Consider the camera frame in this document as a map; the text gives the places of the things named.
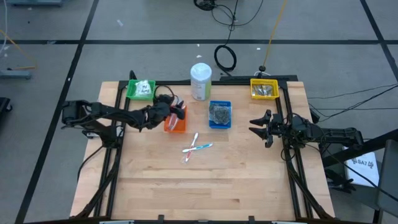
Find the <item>wooden tabletop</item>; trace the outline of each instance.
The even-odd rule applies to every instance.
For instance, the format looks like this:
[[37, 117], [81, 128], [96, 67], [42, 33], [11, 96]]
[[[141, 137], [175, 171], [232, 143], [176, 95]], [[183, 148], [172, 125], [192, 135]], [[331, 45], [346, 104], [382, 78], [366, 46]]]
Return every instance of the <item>wooden tabletop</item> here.
[[[117, 86], [117, 82], [104, 82], [98, 100], [114, 106]], [[311, 119], [303, 83], [288, 82], [288, 86], [293, 112]], [[208, 101], [194, 100], [190, 86], [170, 87], [186, 103], [187, 131], [165, 133], [163, 123], [141, 133], [126, 129], [112, 219], [156, 220], [165, 215], [166, 220], [247, 220], [254, 215], [256, 220], [294, 220], [286, 164], [280, 158], [281, 140], [274, 138], [272, 147], [266, 149], [264, 141], [248, 130], [253, 126], [249, 120], [262, 117], [266, 109], [277, 112], [275, 101], [252, 100], [250, 86], [212, 86], [210, 100], [232, 102], [233, 120], [231, 129], [211, 129]], [[129, 109], [148, 104], [151, 102], [131, 101]], [[109, 120], [101, 122], [110, 124]], [[182, 149], [190, 146], [196, 132], [195, 145], [213, 142], [214, 146], [195, 151], [189, 163], [182, 164]], [[100, 145], [100, 139], [88, 140], [85, 157]], [[80, 212], [98, 189], [104, 152], [81, 171], [71, 215]], [[302, 159], [308, 189], [334, 216], [319, 152], [306, 147]], [[304, 217], [299, 188], [297, 192]]]

